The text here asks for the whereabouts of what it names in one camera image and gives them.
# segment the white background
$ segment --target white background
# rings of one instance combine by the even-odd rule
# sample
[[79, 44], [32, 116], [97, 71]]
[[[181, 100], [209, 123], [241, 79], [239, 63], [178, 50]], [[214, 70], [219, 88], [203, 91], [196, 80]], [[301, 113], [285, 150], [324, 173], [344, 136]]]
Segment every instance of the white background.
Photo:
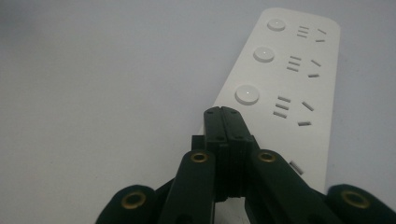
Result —
[[173, 178], [262, 11], [341, 26], [327, 186], [396, 209], [396, 2], [0, 2], [0, 223], [93, 223]]

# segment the power strip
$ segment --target power strip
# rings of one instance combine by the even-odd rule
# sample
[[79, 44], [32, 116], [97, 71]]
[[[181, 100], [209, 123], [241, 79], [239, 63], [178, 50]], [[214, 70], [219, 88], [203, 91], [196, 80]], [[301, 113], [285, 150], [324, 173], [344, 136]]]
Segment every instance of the power strip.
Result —
[[[214, 103], [238, 110], [259, 146], [282, 155], [319, 192], [325, 190], [339, 40], [340, 28], [330, 19], [265, 10]], [[224, 212], [236, 216], [233, 209]]]

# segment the brass screw insert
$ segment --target brass screw insert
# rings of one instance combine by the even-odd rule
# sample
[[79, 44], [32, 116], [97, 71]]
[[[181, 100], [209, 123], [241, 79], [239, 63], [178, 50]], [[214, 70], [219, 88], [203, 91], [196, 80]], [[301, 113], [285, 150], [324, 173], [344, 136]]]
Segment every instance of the brass screw insert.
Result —
[[273, 162], [276, 160], [276, 157], [269, 152], [262, 152], [259, 154], [259, 160], [266, 162]]
[[122, 198], [121, 205], [125, 209], [136, 209], [143, 205], [146, 201], [146, 195], [138, 190], [125, 195]]
[[194, 162], [204, 162], [209, 159], [209, 156], [203, 152], [197, 152], [191, 155], [191, 160]]
[[349, 203], [354, 207], [365, 209], [370, 206], [370, 202], [364, 196], [355, 191], [344, 190], [341, 192], [341, 196], [346, 203]]

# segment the white power strip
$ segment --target white power strip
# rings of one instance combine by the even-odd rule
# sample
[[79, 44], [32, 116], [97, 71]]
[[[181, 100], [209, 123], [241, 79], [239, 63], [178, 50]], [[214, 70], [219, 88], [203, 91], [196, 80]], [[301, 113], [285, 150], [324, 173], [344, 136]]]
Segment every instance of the white power strip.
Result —
[[[330, 19], [265, 10], [214, 103], [238, 110], [259, 146], [282, 155], [320, 192], [325, 190], [339, 40], [340, 28]], [[233, 209], [225, 210], [235, 216]]]

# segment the round button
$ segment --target round button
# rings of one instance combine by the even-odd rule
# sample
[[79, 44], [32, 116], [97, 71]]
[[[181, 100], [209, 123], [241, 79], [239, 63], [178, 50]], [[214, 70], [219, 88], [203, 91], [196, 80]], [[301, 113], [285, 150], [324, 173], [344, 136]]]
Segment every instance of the round button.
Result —
[[285, 29], [286, 24], [282, 20], [273, 19], [268, 22], [267, 26], [270, 30], [279, 32]]
[[259, 91], [249, 85], [240, 86], [235, 92], [235, 99], [242, 105], [254, 105], [259, 101]]
[[261, 63], [270, 63], [275, 58], [275, 54], [271, 49], [259, 47], [254, 50], [253, 57]]

